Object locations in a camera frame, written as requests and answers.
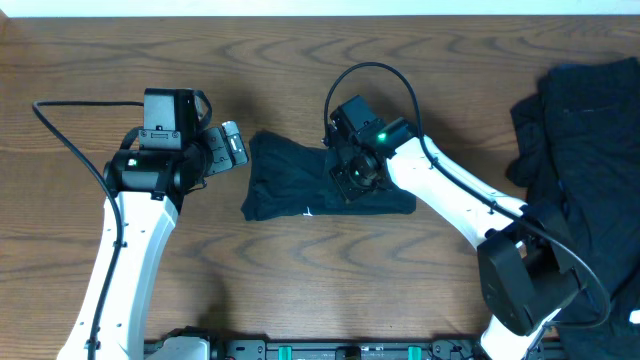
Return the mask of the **dark green t-shirt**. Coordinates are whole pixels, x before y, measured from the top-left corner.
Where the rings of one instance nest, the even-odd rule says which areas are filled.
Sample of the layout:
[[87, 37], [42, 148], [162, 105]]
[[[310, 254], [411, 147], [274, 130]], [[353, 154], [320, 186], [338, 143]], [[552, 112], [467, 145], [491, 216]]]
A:
[[327, 149], [305, 147], [269, 131], [249, 141], [251, 175], [241, 211], [247, 221], [283, 216], [411, 214], [416, 197], [397, 187], [345, 202], [330, 178]]

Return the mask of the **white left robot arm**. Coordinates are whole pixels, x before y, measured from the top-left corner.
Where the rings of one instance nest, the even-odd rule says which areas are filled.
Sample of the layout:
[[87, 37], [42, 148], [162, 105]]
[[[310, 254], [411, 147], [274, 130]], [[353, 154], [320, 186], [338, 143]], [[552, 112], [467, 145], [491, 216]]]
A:
[[233, 121], [185, 138], [134, 128], [104, 169], [102, 237], [61, 359], [141, 359], [157, 272], [184, 197], [248, 161]]

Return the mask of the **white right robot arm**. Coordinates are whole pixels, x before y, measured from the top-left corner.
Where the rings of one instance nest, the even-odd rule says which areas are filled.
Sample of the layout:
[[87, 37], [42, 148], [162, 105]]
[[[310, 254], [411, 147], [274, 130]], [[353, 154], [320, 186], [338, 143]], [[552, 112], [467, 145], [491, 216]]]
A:
[[406, 119], [333, 114], [324, 143], [349, 202], [395, 186], [422, 200], [474, 248], [492, 313], [476, 356], [525, 359], [587, 284], [588, 266], [550, 206], [530, 206], [472, 175]]

